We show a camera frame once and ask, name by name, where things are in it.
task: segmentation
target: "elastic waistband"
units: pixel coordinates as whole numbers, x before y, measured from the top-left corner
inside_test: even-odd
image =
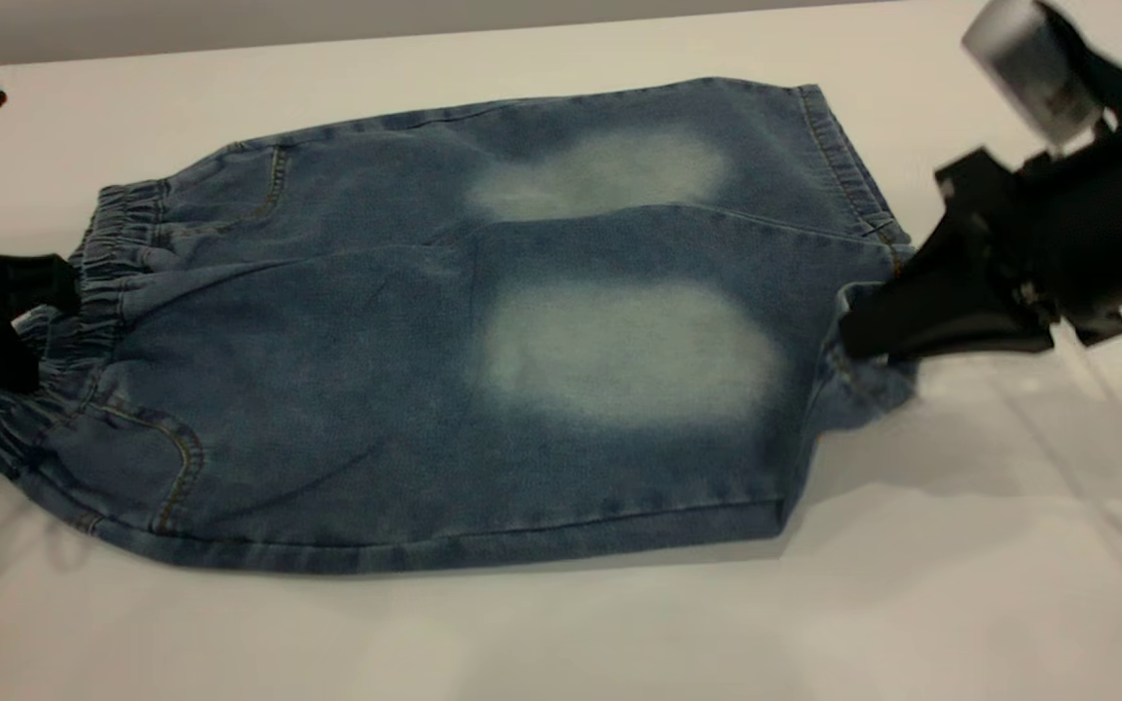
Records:
[[[56,426],[71,421],[96,395],[99,377],[120,341],[126,280],[141,274],[134,248],[150,243],[164,185],[147,181],[107,187],[85,238],[68,258],[80,283],[81,307],[59,314],[39,306],[17,324],[19,338],[40,351],[39,389],[0,390],[0,473],[15,479]]]

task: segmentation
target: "white table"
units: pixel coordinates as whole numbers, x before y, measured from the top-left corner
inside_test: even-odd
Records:
[[[1122,3],[1064,6],[1122,59]],[[66,253],[99,186],[232,139],[714,74],[822,84],[922,239],[932,168],[1038,147],[958,47],[978,7],[0,67],[0,252]],[[776,542],[410,577],[184,572],[0,478],[0,700],[17,698],[1122,700],[1122,341],[927,365],[920,400],[824,441]]]

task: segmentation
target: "back pocket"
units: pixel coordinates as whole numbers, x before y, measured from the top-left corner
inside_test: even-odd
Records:
[[[288,148],[238,145],[167,178],[164,222],[180,230],[227,230],[270,216],[284,194]]]

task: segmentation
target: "denim shorts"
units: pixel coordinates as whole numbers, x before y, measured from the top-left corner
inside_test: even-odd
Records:
[[[384,572],[767,537],[912,252],[820,90],[725,79],[227,146],[108,187],[0,473],[171,564]]]

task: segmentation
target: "white wall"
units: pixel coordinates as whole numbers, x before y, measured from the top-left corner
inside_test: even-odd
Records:
[[[0,0],[0,63],[870,0]]]

